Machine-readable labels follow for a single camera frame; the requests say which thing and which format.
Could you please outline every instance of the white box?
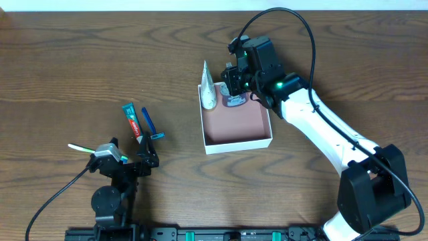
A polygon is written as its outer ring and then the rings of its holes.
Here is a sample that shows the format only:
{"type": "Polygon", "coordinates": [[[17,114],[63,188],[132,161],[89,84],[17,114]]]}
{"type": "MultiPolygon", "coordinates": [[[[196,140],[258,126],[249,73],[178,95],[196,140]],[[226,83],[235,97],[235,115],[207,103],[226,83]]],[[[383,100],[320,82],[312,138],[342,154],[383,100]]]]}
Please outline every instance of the white box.
{"type": "Polygon", "coordinates": [[[225,107],[219,91],[222,83],[214,83],[217,106],[205,110],[201,106],[201,85],[198,85],[199,108],[206,154],[266,148],[272,141],[269,112],[249,99],[237,107],[225,107]]]}

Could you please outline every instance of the toothpaste tube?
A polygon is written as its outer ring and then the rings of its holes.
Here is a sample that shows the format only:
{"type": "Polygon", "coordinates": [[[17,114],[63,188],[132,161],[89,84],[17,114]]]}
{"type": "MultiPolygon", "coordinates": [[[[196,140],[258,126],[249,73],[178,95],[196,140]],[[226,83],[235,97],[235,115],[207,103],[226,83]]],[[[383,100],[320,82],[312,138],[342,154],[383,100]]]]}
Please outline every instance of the toothpaste tube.
{"type": "Polygon", "coordinates": [[[125,112],[126,117],[128,118],[129,124],[131,125],[132,130],[134,131],[135,138],[138,143],[142,140],[142,133],[140,123],[135,113],[134,104],[129,103],[122,106],[123,111],[125,112]]]}

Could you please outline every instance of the wood grain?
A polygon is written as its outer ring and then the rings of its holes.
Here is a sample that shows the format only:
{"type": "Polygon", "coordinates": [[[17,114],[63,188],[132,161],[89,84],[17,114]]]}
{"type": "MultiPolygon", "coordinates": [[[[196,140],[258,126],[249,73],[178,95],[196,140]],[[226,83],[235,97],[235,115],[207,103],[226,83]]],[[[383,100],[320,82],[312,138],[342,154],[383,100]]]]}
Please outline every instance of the wood grain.
{"type": "MultiPolygon", "coordinates": [[[[226,44],[253,12],[7,13],[0,23],[0,240],[23,240],[37,209],[86,164],[67,148],[136,141],[121,110],[147,107],[167,137],[160,167],[140,180],[135,218],[149,224],[322,224],[337,211],[338,175],[293,126],[271,113],[268,149],[204,154],[197,85],[203,60],[216,82],[234,61],[226,44]]],[[[428,210],[428,18],[423,11],[302,12],[317,44],[315,89],[350,126],[406,157],[428,210]]],[[[289,72],[308,76],[310,42],[292,16],[272,13],[247,31],[266,34],[289,72]]],[[[63,240],[94,225],[86,174],[42,212],[31,240],[63,240]]],[[[417,226],[415,208],[388,224],[417,226]]],[[[406,240],[426,240],[428,232],[406,240]]]]}

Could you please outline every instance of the wooden surface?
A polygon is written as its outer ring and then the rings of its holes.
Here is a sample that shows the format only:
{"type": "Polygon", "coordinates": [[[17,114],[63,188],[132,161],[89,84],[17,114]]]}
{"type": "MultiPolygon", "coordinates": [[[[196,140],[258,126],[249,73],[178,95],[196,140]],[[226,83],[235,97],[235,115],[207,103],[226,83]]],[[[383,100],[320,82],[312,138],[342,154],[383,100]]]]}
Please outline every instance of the wooden surface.
{"type": "MultiPolygon", "coordinates": [[[[38,208],[88,161],[68,143],[136,141],[121,106],[147,107],[160,167],[140,180],[134,216],[194,226],[322,224],[337,211],[339,178],[305,136],[271,112],[268,149],[207,156],[197,85],[203,60],[215,82],[226,44],[255,13],[8,13],[0,23],[0,240],[23,240],[38,208]]],[[[314,88],[359,133],[405,154],[409,182],[428,211],[427,12],[302,12],[317,44],[314,88]]],[[[247,31],[267,34],[288,72],[307,77],[310,42],[291,15],[247,31]]],[[[37,219],[31,240],[63,240],[94,225],[85,174],[37,219]]],[[[412,206],[388,223],[413,230],[412,206]]],[[[428,231],[406,240],[426,240],[428,231]]]]}

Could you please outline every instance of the white wall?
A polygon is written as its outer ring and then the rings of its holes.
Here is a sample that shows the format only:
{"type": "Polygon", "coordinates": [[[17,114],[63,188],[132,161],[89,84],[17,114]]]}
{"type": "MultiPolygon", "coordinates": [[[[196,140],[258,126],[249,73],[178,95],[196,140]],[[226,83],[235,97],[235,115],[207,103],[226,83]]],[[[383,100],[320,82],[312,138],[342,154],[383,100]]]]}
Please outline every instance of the white wall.
{"type": "Polygon", "coordinates": [[[428,0],[0,0],[5,11],[428,10],[428,0]]]}

